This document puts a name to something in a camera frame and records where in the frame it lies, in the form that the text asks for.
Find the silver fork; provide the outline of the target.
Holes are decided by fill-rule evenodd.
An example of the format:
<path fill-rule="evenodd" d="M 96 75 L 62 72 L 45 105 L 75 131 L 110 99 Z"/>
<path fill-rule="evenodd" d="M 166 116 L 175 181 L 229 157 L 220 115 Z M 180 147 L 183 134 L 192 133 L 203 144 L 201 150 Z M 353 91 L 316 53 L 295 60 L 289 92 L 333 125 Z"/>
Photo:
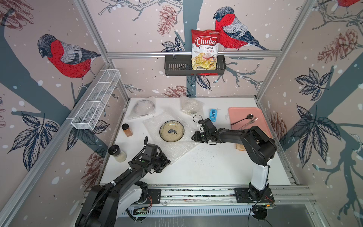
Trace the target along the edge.
<path fill-rule="evenodd" d="M 256 121 L 258 120 L 258 118 L 257 117 L 253 117 L 248 123 L 246 123 L 245 125 L 243 125 L 242 127 L 241 127 L 241 130 L 243 130 L 243 129 L 245 129 L 247 126 L 249 126 L 249 125 L 251 125 L 251 124 L 253 124 L 253 123 L 255 123 Z"/>

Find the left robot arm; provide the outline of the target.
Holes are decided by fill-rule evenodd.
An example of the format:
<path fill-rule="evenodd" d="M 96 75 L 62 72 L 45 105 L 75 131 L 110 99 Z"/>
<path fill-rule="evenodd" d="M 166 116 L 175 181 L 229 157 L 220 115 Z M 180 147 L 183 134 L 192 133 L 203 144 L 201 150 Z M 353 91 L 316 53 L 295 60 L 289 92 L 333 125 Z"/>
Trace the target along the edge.
<path fill-rule="evenodd" d="M 171 161 L 155 144 L 145 144 L 129 161 L 129 168 L 113 181 L 92 187 L 75 222 L 76 227 L 113 227 L 119 212 L 133 203 L 144 203 L 148 184 L 142 181 L 148 173 L 161 173 Z"/>

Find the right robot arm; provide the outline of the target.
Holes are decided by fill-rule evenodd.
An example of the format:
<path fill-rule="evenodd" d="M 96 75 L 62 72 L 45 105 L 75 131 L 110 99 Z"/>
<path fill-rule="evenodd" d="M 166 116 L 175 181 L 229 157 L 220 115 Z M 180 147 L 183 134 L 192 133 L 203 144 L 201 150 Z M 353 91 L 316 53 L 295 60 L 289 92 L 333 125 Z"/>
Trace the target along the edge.
<path fill-rule="evenodd" d="M 269 162 L 274 158 L 277 146 L 275 141 L 268 137 L 258 126 L 245 130 L 217 129 L 207 118 L 199 120 L 200 129 L 194 133 L 192 140 L 208 145 L 233 143 L 243 145 L 249 158 L 254 163 L 252 178 L 249 183 L 249 198 L 260 202 L 266 198 L 269 190 Z"/>

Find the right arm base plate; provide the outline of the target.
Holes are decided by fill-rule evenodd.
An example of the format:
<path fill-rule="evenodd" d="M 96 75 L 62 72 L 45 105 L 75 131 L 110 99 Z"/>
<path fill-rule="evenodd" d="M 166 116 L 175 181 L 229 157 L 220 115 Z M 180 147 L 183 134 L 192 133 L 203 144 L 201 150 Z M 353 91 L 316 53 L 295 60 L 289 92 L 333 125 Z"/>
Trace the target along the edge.
<path fill-rule="evenodd" d="M 262 191 L 247 187 L 234 188 L 234 197 L 237 203 L 274 203 L 275 199 L 269 187 Z"/>

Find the pink tray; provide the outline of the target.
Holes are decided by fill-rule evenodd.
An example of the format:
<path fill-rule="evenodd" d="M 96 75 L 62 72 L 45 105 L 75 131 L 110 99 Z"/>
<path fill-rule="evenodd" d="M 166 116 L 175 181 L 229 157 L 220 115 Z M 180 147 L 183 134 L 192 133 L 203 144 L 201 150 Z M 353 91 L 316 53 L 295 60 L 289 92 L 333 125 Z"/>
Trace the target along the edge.
<path fill-rule="evenodd" d="M 228 109 L 232 130 L 249 129 L 258 126 L 272 138 L 268 123 L 261 109 L 257 107 L 230 107 Z"/>

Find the white mesh wall shelf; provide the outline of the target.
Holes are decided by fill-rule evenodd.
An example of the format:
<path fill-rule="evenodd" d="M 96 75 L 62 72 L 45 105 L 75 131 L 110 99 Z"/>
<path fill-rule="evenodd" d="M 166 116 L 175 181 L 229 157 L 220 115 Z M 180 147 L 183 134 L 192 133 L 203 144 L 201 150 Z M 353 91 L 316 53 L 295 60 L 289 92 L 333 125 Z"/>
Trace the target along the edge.
<path fill-rule="evenodd" d="M 93 130 L 114 91 L 121 75 L 116 69 L 107 69 L 91 89 L 86 101 L 71 121 L 71 125 L 79 130 Z"/>

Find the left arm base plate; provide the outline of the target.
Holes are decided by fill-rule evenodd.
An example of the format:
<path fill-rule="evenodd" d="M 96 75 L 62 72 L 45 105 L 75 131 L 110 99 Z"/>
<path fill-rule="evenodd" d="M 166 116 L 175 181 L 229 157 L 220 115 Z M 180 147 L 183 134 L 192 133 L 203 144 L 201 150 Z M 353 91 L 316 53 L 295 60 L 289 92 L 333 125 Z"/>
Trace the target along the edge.
<path fill-rule="evenodd" d="M 132 205 L 155 205 L 160 204 L 161 201 L 161 189 L 148 189 L 146 197 L 141 198 L 139 201 L 134 202 Z"/>

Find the blue tape dispenser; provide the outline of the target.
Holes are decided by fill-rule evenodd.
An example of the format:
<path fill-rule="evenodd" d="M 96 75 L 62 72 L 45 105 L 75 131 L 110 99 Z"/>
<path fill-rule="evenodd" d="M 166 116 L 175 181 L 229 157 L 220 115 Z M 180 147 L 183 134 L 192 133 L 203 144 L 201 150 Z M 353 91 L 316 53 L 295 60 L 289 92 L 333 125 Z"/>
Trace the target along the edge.
<path fill-rule="evenodd" d="M 210 119 L 212 122 L 216 122 L 216 118 L 217 118 L 217 110 L 216 110 L 216 109 L 210 109 L 210 112 L 209 112 L 209 119 Z"/>

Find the clear bubble wrap sheet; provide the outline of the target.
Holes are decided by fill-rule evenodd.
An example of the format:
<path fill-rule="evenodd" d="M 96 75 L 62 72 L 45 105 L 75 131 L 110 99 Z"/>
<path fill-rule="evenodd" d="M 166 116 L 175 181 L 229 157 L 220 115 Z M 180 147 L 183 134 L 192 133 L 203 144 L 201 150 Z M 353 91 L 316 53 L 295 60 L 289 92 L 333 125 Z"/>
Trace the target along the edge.
<path fill-rule="evenodd" d="M 151 96 L 136 102 L 128 116 L 128 120 L 133 120 L 145 116 L 153 115 L 156 112 L 156 97 Z"/>
<path fill-rule="evenodd" d="M 192 140 L 194 130 L 174 112 L 161 114 L 143 121 L 151 140 L 158 145 L 166 157 L 175 163 L 194 149 L 198 143 Z"/>
<path fill-rule="evenodd" d="M 190 97 L 180 96 L 180 108 L 181 111 L 187 115 L 195 116 L 197 114 L 203 115 L 204 103 Z"/>

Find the black spoon on tray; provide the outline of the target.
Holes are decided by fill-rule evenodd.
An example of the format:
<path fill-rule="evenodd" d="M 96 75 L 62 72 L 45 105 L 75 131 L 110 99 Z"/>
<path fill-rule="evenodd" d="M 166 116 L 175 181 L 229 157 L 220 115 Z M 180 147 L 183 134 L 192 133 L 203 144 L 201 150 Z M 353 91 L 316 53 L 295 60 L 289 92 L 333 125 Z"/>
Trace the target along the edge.
<path fill-rule="evenodd" d="M 233 125 L 235 125 L 235 124 L 238 124 L 238 123 L 240 123 L 240 122 L 242 122 L 242 121 L 244 121 L 244 120 L 251 120 L 253 117 L 254 117 L 254 115 L 253 115 L 253 114 L 248 114 L 248 115 L 247 115 L 244 119 L 241 119 L 241 120 L 239 120 L 239 121 L 237 121 L 237 122 L 232 123 L 232 124 L 231 124 L 231 126 L 233 126 Z"/>

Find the Chuba cassava chips bag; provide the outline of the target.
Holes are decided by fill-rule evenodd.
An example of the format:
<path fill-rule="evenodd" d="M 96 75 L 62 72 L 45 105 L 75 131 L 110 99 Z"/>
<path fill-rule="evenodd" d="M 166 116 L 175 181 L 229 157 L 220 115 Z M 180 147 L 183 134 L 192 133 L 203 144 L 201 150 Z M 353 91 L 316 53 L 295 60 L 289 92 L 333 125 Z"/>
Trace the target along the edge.
<path fill-rule="evenodd" d="M 216 70 L 220 43 L 218 30 L 191 30 L 192 33 L 192 69 Z"/>

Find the white plate dark rim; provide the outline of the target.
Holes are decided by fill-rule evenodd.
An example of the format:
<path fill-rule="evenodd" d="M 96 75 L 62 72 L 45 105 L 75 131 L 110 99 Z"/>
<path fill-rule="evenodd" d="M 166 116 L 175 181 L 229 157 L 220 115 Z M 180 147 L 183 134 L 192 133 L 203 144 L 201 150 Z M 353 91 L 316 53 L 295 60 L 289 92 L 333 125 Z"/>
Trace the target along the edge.
<path fill-rule="evenodd" d="M 147 116 L 155 112 L 156 105 L 151 100 L 140 100 L 133 108 L 133 112 L 137 116 Z"/>

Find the shaker jar black lid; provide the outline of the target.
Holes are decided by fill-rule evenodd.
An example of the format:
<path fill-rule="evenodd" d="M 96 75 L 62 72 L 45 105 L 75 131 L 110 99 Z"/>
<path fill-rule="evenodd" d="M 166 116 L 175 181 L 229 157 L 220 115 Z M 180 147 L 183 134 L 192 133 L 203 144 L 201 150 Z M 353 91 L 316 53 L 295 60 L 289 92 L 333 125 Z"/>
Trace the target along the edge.
<path fill-rule="evenodd" d="M 114 144 L 108 148 L 108 153 L 110 156 L 113 156 L 117 162 L 124 162 L 127 158 L 127 154 L 122 151 L 119 145 Z"/>

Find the orange spice bottle black cap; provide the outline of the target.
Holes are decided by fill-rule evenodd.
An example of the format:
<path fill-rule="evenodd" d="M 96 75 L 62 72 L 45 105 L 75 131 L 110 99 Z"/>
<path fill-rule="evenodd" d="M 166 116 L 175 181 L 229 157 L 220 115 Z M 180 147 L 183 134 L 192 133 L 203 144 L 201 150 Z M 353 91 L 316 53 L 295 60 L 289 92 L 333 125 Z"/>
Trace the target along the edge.
<path fill-rule="evenodd" d="M 133 132 L 128 124 L 122 124 L 122 130 L 127 137 L 130 137 L 133 135 Z"/>

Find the speckled cream plate dark rim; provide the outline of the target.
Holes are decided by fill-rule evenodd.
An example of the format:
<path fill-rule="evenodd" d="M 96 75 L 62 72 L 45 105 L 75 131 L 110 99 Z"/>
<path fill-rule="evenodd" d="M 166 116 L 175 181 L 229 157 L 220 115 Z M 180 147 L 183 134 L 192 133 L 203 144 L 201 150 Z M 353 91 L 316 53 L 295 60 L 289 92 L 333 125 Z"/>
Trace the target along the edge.
<path fill-rule="evenodd" d="M 163 123 L 159 129 L 159 135 L 166 142 L 179 141 L 185 133 L 183 124 L 176 120 L 170 120 Z"/>

